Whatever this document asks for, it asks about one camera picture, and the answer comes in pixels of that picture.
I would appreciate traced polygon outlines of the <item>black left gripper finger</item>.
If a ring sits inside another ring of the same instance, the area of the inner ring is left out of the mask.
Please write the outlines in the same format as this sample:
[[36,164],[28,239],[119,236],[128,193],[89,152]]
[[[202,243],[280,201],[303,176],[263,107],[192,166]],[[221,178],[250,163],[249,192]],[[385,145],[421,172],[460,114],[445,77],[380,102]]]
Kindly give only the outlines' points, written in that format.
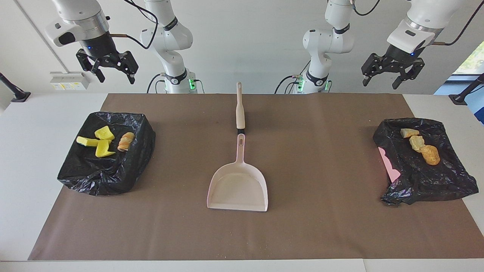
[[404,63],[404,64],[399,64],[398,65],[398,70],[397,72],[399,73],[399,76],[395,79],[395,81],[392,84],[392,88],[396,90],[402,82],[407,81],[407,80],[414,80],[420,73],[420,71],[423,69],[425,66],[425,62],[421,57],[418,57],[416,60],[414,60],[411,63]]
[[361,66],[361,72],[364,75],[362,81],[363,86],[368,86],[373,76],[385,72],[384,67],[385,55],[379,56],[376,53],[371,53],[365,63]]

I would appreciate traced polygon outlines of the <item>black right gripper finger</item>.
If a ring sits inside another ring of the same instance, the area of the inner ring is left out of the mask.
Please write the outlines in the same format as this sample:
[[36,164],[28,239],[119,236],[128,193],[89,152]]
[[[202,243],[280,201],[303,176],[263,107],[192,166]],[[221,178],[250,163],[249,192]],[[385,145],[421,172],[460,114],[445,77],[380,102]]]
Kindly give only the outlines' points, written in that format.
[[97,79],[103,83],[105,81],[104,74],[102,71],[99,69],[100,66],[100,59],[98,57],[90,57],[87,55],[85,50],[79,49],[76,53],[76,57],[78,59],[78,62],[81,66],[81,68],[85,72],[91,72],[92,74],[95,74]]
[[125,73],[128,81],[131,85],[135,83],[135,74],[137,73],[139,66],[135,61],[134,56],[130,51],[126,51],[123,53],[118,54],[119,62],[118,62],[118,70]]

